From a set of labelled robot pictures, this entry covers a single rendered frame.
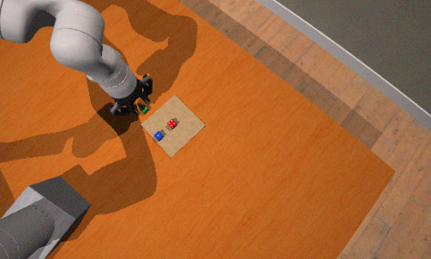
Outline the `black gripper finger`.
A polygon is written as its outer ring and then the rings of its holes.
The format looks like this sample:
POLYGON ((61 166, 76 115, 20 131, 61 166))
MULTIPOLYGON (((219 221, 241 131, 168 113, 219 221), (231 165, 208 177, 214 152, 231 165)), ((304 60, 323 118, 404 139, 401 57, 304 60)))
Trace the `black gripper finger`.
POLYGON ((134 101, 130 101, 129 105, 126 105, 126 107, 121 107, 117 105, 117 102, 114 106, 110 106, 109 110, 115 115, 115 116, 128 116, 130 112, 133 112, 135 115, 140 112, 135 108, 134 101), (122 110, 123 109, 123 110, 122 110))
POLYGON ((142 94, 139 93, 137 97, 143 99, 143 101, 150 105, 150 99, 147 97, 148 95, 152 94, 153 92, 153 80, 148 75, 143 75, 143 79, 140 80, 143 82, 143 92, 142 94))

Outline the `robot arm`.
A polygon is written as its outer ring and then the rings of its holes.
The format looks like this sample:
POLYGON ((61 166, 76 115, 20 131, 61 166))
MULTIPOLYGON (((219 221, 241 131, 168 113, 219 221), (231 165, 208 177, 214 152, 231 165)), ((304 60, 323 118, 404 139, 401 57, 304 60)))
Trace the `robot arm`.
MULTIPOLYGON (((0 0, 0 39, 25 44, 42 27, 54 27, 50 48, 61 65, 86 74, 113 98, 133 93, 135 74, 117 51, 101 45, 105 21, 93 6, 79 0, 0 0)), ((39 206, 0 219, 0 259, 28 259, 54 228, 51 213, 39 206)))

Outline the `green die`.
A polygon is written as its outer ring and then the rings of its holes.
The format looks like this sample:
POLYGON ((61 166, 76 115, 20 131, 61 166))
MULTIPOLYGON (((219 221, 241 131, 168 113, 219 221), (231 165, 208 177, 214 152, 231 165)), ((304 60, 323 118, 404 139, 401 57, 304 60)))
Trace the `green die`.
POLYGON ((149 109, 148 109, 145 105, 142 105, 139 109, 140 109, 144 114, 146 114, 146 113, 148 113, 148 112, 149 112, 149 109))

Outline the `tan square mat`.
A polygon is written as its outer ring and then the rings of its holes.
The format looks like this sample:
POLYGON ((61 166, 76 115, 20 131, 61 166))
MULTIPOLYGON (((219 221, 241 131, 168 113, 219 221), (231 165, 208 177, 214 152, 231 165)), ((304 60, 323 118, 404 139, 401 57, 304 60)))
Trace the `tan square mat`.
POLYGON ((172 158, 206 125, 174 95, 141 126, 172 158), (177 123, 174 129, 167 124, 172 119, 177 123), (161 141, 153 136, 158 131, 164 136, 161 141))

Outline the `red die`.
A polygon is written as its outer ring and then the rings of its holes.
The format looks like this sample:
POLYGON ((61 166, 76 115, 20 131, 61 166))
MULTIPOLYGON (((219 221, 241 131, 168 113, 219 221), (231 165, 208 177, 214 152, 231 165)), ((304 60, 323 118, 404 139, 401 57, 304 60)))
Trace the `red die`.
POLYGON ((174 129, 177 126, 177 123, 172 119, 167 123, 172 129, 174 129))

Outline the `blue die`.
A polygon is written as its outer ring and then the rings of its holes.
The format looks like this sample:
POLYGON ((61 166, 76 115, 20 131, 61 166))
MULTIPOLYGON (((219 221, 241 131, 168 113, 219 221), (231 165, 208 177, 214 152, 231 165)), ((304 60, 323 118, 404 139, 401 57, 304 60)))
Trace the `blue die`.
POLYGON ((154 136, 158 141, 161 141, 164 138, 164 136, 159 131, 154 136))

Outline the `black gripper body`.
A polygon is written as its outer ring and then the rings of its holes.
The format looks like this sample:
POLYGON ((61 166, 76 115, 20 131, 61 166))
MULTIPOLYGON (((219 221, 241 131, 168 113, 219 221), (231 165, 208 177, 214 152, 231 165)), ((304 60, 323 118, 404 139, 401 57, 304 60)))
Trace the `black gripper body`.
POLYGON ((129 96, 127 96, 125 98, 121 98, 121 99, 116 99, 116 98, 112 97, 114 100, 116 100, 115 103, 117 102, 118 106, 129 105, 130 101, 133 100, 135 102, 137 99, 139 99, 139 97, 137 97, 137 96, 139 95, 139 93, 142 93, 143 82, 140 81, 139 79, 137 79, 137 77, 136 77, 136 80, 137 80, 136 87, 135 87, 135 90, 133 91, 132 94, 130 94, 129 96), (140 90, 140 92, 139 92, 139 90, 140 90), (126 102, 126 103, 123 103, 123 102, 126 102))

